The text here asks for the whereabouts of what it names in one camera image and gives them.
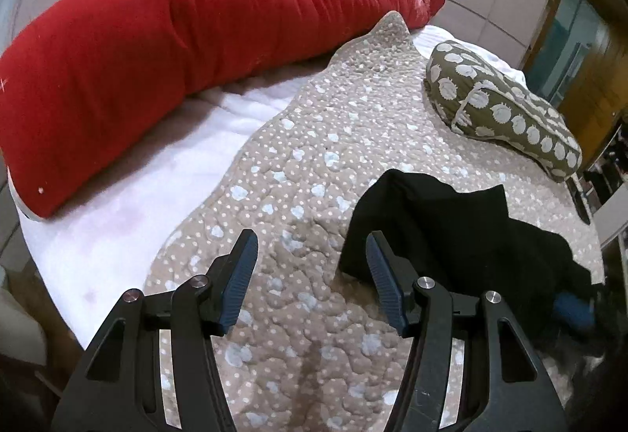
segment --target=white bed sheet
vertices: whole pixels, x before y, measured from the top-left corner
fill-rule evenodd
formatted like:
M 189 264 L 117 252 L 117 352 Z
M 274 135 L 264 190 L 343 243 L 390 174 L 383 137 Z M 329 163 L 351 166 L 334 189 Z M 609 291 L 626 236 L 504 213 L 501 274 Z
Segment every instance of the white bed sheet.
M 413 33 L 426 58 L 453 38 L 431 25 Z M 525 85 L 521 71 L 462 43 Z M 36 222 L 20 213 L 33 260 L 81 345 L 125 290 L 142 288 L 163 242 L 211 194 L 244 142 L 319 70 L 285 66 L 190 97 L 53 219 Z

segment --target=polka dot quilt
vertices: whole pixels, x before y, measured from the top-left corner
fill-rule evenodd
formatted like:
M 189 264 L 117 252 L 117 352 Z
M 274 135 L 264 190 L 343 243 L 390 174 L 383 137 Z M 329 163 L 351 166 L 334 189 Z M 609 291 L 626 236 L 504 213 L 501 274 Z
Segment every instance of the polka dot quilt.
M 205 272 L 241 229 L 257 233 L 238 322 L 212 338 L 238 430 L 384 430 L 411 341 L 385 322 L 373 289 L 336 268 L 357 200 L 389 168 L 431 174 L 457 191 L 503 184 L 512 217 L 563 235 L 601 281 L 595 230 L 579 220 L 564 184 L 511 149 L 451 132 L 426 96 L 425 68 L 403 18 L 388 13 L 246 142 L 153 262 L 146 294 Z M 166 419 L 179 425 L 167 332 L 160 353 Z M 456 420 L 463 362 L 455 340 L 441 425 Z M 551 360 L 546 366 L 566 398 L 567 378 Z

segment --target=black garment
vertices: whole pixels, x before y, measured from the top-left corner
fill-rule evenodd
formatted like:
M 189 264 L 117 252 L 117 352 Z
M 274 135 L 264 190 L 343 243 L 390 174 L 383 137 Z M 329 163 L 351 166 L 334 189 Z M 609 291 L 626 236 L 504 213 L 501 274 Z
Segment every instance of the black garment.
M 373 230 L 451 292 L 498 291 L 531 340 L 551 320 L 557 293 L 593 296 L 589 271 L 560 235 L 508 217 L 501 185 L 458 193 L 429 175 L 385 172 L 358 201 L 338 266 L 369 283 L 364 246 Z

